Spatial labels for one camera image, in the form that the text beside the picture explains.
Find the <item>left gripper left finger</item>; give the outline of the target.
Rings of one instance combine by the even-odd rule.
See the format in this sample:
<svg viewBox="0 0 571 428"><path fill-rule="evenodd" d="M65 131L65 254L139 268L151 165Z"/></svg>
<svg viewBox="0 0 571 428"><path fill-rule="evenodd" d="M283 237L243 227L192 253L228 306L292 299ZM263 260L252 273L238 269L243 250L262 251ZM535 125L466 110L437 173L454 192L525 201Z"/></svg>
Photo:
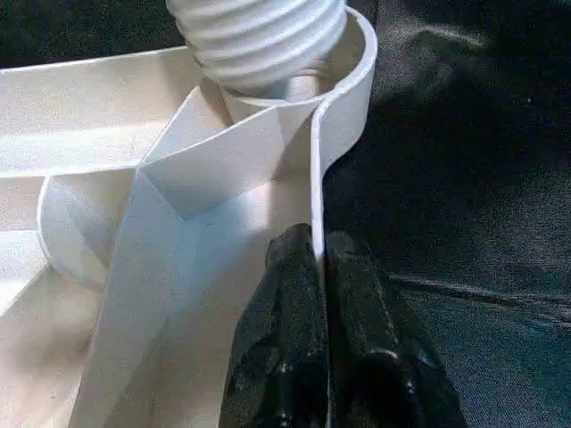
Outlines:
<svg viewBox="0 0 571 428"><path fill-rule="evenodd" d="M223 427L324 427L325 303L311 228L272 239L265 272L240 317L220 407Z"/></svg>

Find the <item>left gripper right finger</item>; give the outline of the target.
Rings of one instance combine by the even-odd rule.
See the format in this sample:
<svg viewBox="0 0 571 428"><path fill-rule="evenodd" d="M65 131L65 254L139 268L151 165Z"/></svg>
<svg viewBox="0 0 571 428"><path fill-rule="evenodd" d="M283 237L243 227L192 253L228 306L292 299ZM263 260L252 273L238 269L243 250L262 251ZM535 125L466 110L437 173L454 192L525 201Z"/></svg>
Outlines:
<svg viewBox="0 0 571 428"><path fill-rule="evenodd" d="M369 247L327 235L336 427L464 427L459 397L423 323Z"/></svg>

